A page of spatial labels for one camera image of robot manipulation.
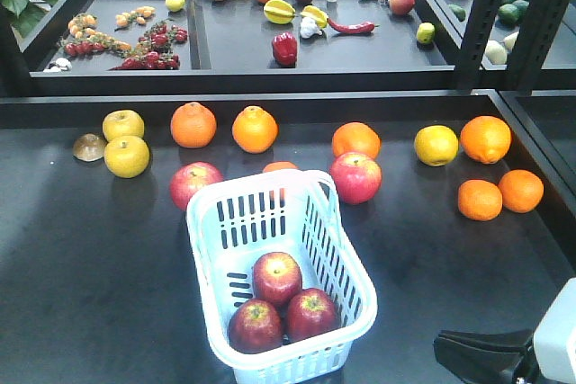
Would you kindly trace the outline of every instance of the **white plastic basket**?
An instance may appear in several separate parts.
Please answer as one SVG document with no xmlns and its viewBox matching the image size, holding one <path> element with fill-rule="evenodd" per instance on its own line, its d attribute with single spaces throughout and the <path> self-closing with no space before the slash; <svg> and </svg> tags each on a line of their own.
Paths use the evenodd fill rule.
<svg viewBox="0 0 576 384">
<path fill-rule="evenodd" d="M 376 318 L 372 281 L 344 229 L 331 177 L 321 171 L 278 170 L 202 188 L 186 211 L 208 340 L 238 384 L 288 384 L 341 368 L 352 342 Z M 227 331 L 252 293 L 252 266 L 284 251 L 301 267 L 304 288 L 326 291 L 340 328 L 259 353 L 234 350 Z"/>
</svg>

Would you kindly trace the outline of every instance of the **lemon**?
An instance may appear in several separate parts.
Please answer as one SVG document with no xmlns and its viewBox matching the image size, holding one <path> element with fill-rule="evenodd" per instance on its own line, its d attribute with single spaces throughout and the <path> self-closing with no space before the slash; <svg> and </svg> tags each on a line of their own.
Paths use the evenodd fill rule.
<svg viewBox="0 0 576 384">
<path fill-rule="evenodd" d="M 444 125 L 426 126 L 414 138 L 418 159 L 426 165 L 442 166 L 452 162 L 458 154 L 458 137 Z"/>
<path fill-rule="evenodd" d="M 177 13 L 182 8 L 184 8 L 186 0 L 165 0 L 164 4 L 166 5 L 166 8 L 168 8 L 169 11 Z"/>
<path fill-rule="evenodd" d="M 423 22 L 418 26 L 416 31 L 416 40 L 423 45 L 428 45 L 434 42 L 434 35 L 436 33 L 436 28 L 431 22 Z"/>
<path fill-rule="evenodd" d="M 142 138 L 133 135 L 115 138 L 104 149 L 104 162 L 108 169 L 125 179 L 141 174 L 149 161 L 148 145 Z"/>
</svg>

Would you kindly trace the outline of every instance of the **garlic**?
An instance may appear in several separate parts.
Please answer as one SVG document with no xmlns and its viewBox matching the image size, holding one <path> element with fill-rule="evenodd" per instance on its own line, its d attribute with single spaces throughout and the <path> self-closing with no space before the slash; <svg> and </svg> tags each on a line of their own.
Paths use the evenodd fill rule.
<svg viewBox="0 0 576 384">
<path fill-rule="evenodd" d="M 307 40 L 312 35 L 321 35 L 322 30 L 316 24 L 316 20 L 311 17 L 302 17 L 300 23 L 300 36 Z"/>
</svg>

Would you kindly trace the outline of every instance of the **black tray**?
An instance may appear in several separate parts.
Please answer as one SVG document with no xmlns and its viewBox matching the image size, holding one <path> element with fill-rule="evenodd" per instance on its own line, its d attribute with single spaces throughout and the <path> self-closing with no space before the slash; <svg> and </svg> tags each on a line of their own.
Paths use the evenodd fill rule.
<svg viewBox="0 0 576 384">
<path fill-rule="evenodd" d="M 502 92 L 502 96 L 576 193 L 576 92 Z"/>
<path fill-rule="evenodd" d="M 445 11 L 446 17 L 456 29 L 460 40 L 464 36 L 467 17 L 470 15 L 473 0 L 436 0 Z M 466 21 L 459 22 L 448 4 L 458 4 L 466 11 Z M 490 39 L 502 42 L 510 33 L 518 31 L 519 25 L 510 27 L 502 24 L 498 17 L 490 31 Z M 558 32 L 548 51 L 541 73 L 535 84 L 537 89 L 570 89 L 574 86 L 574 70 L 576 69 L 576 7 L 569 4 Z M 489 88 L 506 88 L 504 72 L 505 65 L 493 65 L 486 57 L 482 60 L 482 67 L 487 73 L 481 75 L 481 85 Z"/>
<path fill-rule="evenodd" d="M 170 14 L 191 35 L 188 44 L 178 47 L 184 59 L 178 71 L 108 71 L 120 60 L 104 53 L 73 59 L 73 69 L 66 73 L 41 72 L 62 54 L 56 51 L 57 44 L 76 13 L 97 14 L 98 31 L 134 44 L 143 28 L 133 25 L 114 32 L 115 15 L 151 4 L 157 8 L 156 20 L 163 19 L 167 16 L 164 0 L 60 0 L 24 42 L 23 55 L 34 95 L 442 89 L 454 70 L 457 35 L 434 0 L 416 1 L 408 16 L 396 17 L 376 0 L 337 0 L 336 4 L 314 0 L 338 22 L 371 20 L 380 26 L 373 34 L 355 36 L 337 35 L 327 28 L 322 37 L 300 40 L 296 68 L 279 68 L 270 43 L 282 31 L 298 33 L 300 16 L 288 25 L 272 24 L 256 0 L 190 0 L 185 11 Z M 436 43 L 429 48 L 416 43 L 421 22 L 432 22 L 437 28 Z"/>
<path fill-rule="evenodd" d="M 192 99 L 219 122 L 204 149 L 179 148 L 174 109 Z M 376 197 L 343 205 L 343 225 L 378 294 L 371 330 L 343 370 L 312 382 L 412 384 L 460 381 L 435 361 L 441 329 L 498 333 L 536 328 L 574 275 L 574 196 L 493 91 L 61 97 L 0 101 L 0 381 L 232 384 L 207 343 L 183 212 L 168 184 L 183 164 L 204 160 L 226 178 L 273 160 L 327 170 L 330 140 L 346 121 L 382 136 L 384 180 Z M 279 121 L 262 155 L 244 153 L 230 124 L 258 103 Z M 112 110 L 132 108 L 147 124 L 152 164 L 131 180 L 103 162 L 80 163 L 74 140 L 99 132 Z M 459 132 L 479 114 L 514 130 L 505 160 L 481 165 L 460 154 L 432 168 L 415 157 L 417 130 L 444 123 Z M 490 222 L 461 216 L 458 185 L 498 181 L 511 168 L 544 179 L 537 210 L 504 210 Z"/>
</svg>

